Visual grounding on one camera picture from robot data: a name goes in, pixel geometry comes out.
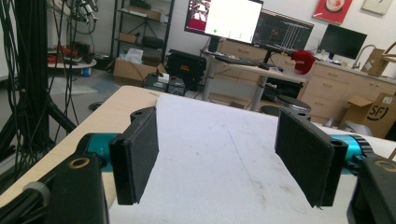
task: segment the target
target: framed picture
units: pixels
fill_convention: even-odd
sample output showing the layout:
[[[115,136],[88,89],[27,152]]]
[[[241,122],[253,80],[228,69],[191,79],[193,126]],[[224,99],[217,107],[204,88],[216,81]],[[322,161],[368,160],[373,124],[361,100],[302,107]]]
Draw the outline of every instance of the framed picture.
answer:
[[[313,17],[341,24],[351,4],[352,0],[318,0]]]
[[[365,0],[362,9],[385,15],[392,0]]]

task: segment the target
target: black box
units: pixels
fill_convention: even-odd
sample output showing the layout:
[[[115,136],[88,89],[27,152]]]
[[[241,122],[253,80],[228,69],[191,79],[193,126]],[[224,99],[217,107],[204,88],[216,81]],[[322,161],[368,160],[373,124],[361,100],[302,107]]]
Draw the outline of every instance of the black box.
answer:
[[[166,92],[168,84],[158,81],[159,74],[151,73],[143,80],[143,88]]]
[[[178,77],[172,77],[169,80],[166,92],[174,95],[184,96],[186,94],[186,87],[184,85],[183,79]]]
[[[206,58],[170,49],[167,56],[166,71],[171,77],[183,79],[186,91],[196,91],[198,83],[206,70]]]

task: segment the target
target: table leg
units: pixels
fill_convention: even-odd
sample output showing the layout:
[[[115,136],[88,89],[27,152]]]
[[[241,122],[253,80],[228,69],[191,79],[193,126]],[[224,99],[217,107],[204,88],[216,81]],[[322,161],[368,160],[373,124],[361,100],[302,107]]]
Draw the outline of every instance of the table leg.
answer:
[[[209,69],[207,73],[204,93],[202,94],[202,100],[206,101],[209,98],[210,88],[212,85],[213,78],[215,77],[216,68],[218,66],[218,62],[215,59],[209,60]]]
[[[256,92],[254,93],[253,103],[251,104],[251,111],[257,111],[259,107],[259,102],[262,99],[262,93],[264,92],[265,83],[267,82],[267,78],[262,76],[260,79],[260,83],[257,86]]]

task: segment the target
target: keyboard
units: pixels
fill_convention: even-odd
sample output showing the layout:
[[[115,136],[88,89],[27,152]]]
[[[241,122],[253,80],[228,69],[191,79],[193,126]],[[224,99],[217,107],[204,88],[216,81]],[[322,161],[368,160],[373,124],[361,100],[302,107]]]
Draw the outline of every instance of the keyboard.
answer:
[[[241,65],[247,65],[247,66],[256,66],[257,65],[257,64],[255,64],[253,62],[250,62],[250,61],[229,58],[227,56],[216,55],[215,58],[217,60],[225,62],[225,63],[241,64]]]

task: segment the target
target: desk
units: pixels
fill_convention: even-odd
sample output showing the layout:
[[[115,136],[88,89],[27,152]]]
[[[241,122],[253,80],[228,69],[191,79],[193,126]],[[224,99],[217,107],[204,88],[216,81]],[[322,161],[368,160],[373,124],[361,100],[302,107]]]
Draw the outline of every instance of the desk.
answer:
[[[127,86],[1,195],[0,206],[73,153],[85,133],[121,133],[132,112],[156,104],[159,157],[141,203],[114,203],[111,223],[346,223],[356,178],[342,175],[334,207],[311,208],[275,154],[277,118]],[[385,157],[396,147],[396,142],[366,140]],[[103,177],[111,205],[113,176]]]
[[[258,86],[252,86],[245,83],[233,82],[223,79],[214,79],[216,69],[219,63],[218,60],[213,57],[209,58],[209,66],[207,72],[207,79],[204,88],[204,93],[202,96],[202,100],[206,101],[209,97],[210,92],[215,92],[224,95],[230,95],[235,93],[236,90],[239,90],[239,97],[244,97],[247,99],[253,99],[252,106],[250,110],[257,111],[259,107],[260,99],[262,98],[262,93],[264,92],[264,86],[268,77],[274,77],[277,79],[282,79],[290,82],[301,83],[305,82],[305,79],[301,77],[297,77],[294,75],[285,75],[283,73],[272,71],[272,70],[264,70],[256,66],[246,66],[239,64],[230,64],[230,63],[222,63],[225,67],[231,69],[238,69],[242,71],[248,71],[252,73],[259,74],[261,76],[260,83]]]

